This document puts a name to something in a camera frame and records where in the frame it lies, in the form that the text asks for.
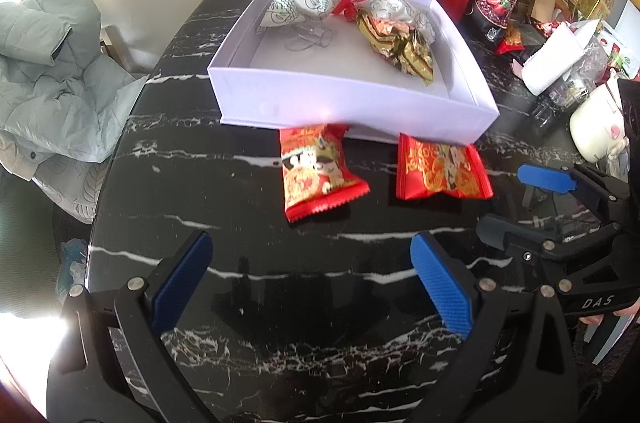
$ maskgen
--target white plastic wrapper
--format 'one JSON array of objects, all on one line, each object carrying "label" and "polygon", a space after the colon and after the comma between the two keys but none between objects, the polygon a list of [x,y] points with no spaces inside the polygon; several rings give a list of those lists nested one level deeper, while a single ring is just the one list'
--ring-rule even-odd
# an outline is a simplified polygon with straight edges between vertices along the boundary
[{"label": "white plastic wrapper", "polygon": [[325,19],[341,0],[273,0],[260,24],[264,28],[286,26],[308,19]]},{"label": "white plastic wrapper", "polygon": [[435,34],[427,15],[408,0],[365,0],[358,4],[377,18],[399,20],[417,29],[428,45],[435,40]]}]

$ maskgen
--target gold wrapped candy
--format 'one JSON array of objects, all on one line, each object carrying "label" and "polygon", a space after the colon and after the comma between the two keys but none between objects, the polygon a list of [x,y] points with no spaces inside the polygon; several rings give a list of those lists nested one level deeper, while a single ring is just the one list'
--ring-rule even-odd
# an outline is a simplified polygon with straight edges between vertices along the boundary
[{"label": "gold wrapped candy", "polygon": [[358,12],[358,29],[373,51],[409,75],[433,82],[433,59],[424,37],[415,28],[398,20],[381,19],[365,10]]}]

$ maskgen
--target human hand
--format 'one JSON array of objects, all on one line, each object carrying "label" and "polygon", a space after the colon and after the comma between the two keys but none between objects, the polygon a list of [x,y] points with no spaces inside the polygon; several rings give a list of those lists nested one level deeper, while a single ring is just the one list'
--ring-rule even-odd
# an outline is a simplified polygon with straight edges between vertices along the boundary
[{"label": "human hand", "polygon": [[[626,309],[621,309],[620,311],[614,311],[613,314],[617,317],[623,317],[625,315],[635,315],[636,313],[638,313],[639,309],[640,309],[640,299],[638,299],[636,303],[633,304],[631,307],[628,307]],[[603,318],[604,318],[604,315],[592,315],[590,317],[580,317],[580,322],[582,322],[583,324],[591,324],[591,325],[599,326]]]}]

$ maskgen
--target blue rubber pad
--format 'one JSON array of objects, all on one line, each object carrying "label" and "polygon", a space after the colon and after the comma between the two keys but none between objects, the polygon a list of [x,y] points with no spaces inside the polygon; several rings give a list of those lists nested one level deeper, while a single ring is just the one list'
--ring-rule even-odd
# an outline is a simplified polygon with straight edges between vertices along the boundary
[{"label": "blue rubber pad", "polygon": [[203,231],[154,297],[150,326],[156,338],[174,329],[212,258],[213,242]]},{"label": "blue rubber pad", "polygon": [[559,194],[574,191],[577,187],[577,182],[571,178],[568,171],[537,165],[522,165],[518,169],[518,179],[525,185],[551,190]]},{"label": "blue rubber pad", "polygon": [[474,326],[471,300],[419,234],[411,240],[411,262],[447,329],[466,339]]}]

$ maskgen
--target clear plastic bag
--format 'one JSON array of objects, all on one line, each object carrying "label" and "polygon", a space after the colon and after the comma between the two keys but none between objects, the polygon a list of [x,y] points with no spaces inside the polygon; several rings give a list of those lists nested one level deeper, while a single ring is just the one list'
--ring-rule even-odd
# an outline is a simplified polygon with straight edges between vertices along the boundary
[{"label": "clear plastic bag", "polygon": [[583,57],[548,89],[549,98],[565,110],[582,102],[596,88],[596,81],[607,65],[607,54],[596,38],[585,48]]}]

